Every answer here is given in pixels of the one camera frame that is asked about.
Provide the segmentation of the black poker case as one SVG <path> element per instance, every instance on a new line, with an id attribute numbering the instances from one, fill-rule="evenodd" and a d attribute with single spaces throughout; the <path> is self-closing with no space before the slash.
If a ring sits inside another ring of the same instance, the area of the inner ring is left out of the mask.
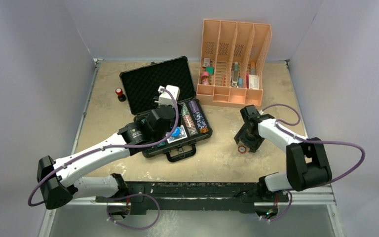
<path id="1" fill-rule="evenodd" d="M 213 130 L 196 99 L 187 57 L 151 63 L 120 73 L 132 123 L 118 132 L 131 149 L 146 158 L 165 154 L 177 162 L 196 154 L 196 143 L 212 136 Z"/>

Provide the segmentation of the blue round button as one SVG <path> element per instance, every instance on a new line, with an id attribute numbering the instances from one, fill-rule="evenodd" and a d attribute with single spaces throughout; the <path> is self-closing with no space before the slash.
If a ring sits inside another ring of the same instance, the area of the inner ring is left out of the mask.
<path id="1" fill-rule="evenodd" d="M 178 137 L 180 134 L 181 134 L 181 129 L 179 127 L 176 127 L 171 136 Z"/>

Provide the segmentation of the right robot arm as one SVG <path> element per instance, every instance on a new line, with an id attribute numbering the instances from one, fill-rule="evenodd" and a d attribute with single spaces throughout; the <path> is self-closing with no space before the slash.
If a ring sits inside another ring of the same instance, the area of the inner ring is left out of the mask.
<path id="1" fill-rule="evenodd" d="M 278 191 L 303 191 L 325 185 L 332 180 L 332 172 L 324 145 L 315 137 L 310 140 L 284 127 L 277 127 L 277 120 L 262 115 L 254 105 L 240 110 L 243 126 L 234 137 L 250 153 L 255 153 L 264 140 L 270 141 L 286 155 L 286 171 L 259 178 L 257 194 L 269 201 Z"/>

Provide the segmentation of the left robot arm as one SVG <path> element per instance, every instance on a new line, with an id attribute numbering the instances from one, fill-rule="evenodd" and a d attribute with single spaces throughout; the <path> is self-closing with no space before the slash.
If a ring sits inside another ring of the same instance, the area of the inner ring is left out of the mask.
<path id="1" fill-rule="evenodd" d="M 79 153 L 58 159 L 40 158 L 38 184 L 28 198 L 28 205 L 44 204 L 48 210 L 66 205 L 85 191 L 84 185 L 79 184 L 83 176 L 166 141 L 178 124 L 179 107 L 160 105 L 143 120 L 127 124 L 109 138 Z"/>

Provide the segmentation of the blue playing card deck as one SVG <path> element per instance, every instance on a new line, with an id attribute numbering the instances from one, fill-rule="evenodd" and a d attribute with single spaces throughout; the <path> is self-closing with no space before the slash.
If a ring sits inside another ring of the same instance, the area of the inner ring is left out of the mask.
<path id="1" fill-rule="evenodd" d="M 168 139 L 167 139 L 167 142 L 170 144 L 170 143 L 174 143 L 174 142 L 177 142 L 177 141 L 180 141 L 180 140 L 183 140 L 183 139 L 186 139 L 188 136 L 187 136 L 187 133 L 185 131 L 185 128 L 183 125 L 179 126 L 179 128 L 181 129 L 181 134 L 178 136 L 178 137 L 172 137 L 170 136 Z"/>

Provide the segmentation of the red white poker chip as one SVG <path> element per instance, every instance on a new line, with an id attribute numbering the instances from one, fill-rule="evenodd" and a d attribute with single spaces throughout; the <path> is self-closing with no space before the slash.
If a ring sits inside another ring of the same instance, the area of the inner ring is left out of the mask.
<path id="1" fill-rule="evenodd" d="M 238 146 L 238 152 L 244 154 L 247 152 L 247 148 L 243 145 Z"/>

